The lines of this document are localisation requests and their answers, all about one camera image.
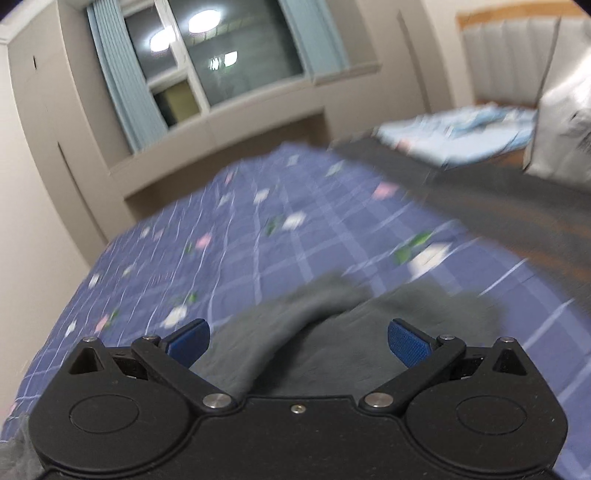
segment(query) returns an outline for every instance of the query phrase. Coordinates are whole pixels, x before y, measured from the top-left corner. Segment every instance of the blue gripper pad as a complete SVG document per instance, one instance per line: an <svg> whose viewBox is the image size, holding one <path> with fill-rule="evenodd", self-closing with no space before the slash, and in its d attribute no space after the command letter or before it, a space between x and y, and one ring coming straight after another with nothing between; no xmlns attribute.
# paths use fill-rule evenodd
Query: blue gripper pad
<svg viewBox="0 0 591 480"><path fill-rule="evenodd" d="M408 368L414 367L433 353L429 341L420 338L396 320L388 326L388 346Z"/></svg>
<svg viewBox="0 0 591 480"><path fill-rule="evenodd" d="M165 351L182 366L189 368L209 347L209 325L205 320L191 322L166 337Z"/></svg>

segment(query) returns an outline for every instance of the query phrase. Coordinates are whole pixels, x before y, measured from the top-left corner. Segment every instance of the dark gray blanket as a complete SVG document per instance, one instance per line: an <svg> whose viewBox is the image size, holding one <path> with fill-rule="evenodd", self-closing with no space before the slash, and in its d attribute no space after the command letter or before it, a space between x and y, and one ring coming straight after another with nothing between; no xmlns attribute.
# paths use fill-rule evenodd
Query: dark gray blanket
<svg viewBox="0 0 591 480"><path fill-rule="evenodd" d="M469 345L492 345L499 336L496 308L475 293L450 297L435 282L418 280L370 299L365 289L327 275L238 315L191 370L238 399L253 393L357 400L405 370L388 347L393 318Z"/></svg>

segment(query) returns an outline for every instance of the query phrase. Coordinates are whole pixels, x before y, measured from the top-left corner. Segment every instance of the light blue curtain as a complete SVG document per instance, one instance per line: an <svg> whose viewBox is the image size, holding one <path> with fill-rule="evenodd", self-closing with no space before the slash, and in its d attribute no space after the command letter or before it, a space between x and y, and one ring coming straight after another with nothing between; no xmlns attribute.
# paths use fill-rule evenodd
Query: light blue curtain
<svg viewBox="0 0 591 480"><path fill-rule="evenodd" d="M129 146L134 152L168 132L135 56L118 0L98 0L88 9L100 66Z"/></svg>
<svg viewBox="0 0 591 480"><path fill-rule="evenodd" d="M341 72L349 58L325 0L279 0L306 73Z"/></svg>

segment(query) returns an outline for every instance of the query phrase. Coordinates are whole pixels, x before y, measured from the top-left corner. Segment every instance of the window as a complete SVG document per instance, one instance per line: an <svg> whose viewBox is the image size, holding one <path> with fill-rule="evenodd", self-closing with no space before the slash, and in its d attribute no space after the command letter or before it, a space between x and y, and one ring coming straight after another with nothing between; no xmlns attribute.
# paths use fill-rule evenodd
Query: window
<svg viewBox="0 0 591 480"><path fill-rule="evenodd" d="M303 74L277 0L122 0L129 37L168 126Z"/></svg>

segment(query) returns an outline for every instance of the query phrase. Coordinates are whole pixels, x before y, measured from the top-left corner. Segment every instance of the metal screw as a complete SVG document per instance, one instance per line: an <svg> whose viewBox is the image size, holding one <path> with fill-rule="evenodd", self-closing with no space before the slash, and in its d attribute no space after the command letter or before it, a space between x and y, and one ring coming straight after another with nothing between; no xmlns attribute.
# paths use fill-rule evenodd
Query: metal screw
<svg viewBox="0 0 591 480"><path fill-rule="evenodd" d="M389 407L394 403L394 397L387 393L374 392L366 395L363 399L367 405L373 408Z"/></svg>
<svg viewBox="0 0 591 480"><path fill-rule="evenodd" d="M203 397L203 405L215 410L218 408L226 408L230 403L232 403L232 397L225 393L210 393Z"/></svg>
<svg viewBox="0 0 591 480"><path fill-rule="evenodd" d="M304 413L306 411L306 407L303 405L292 405L291 411L296 414Z"/></svg>

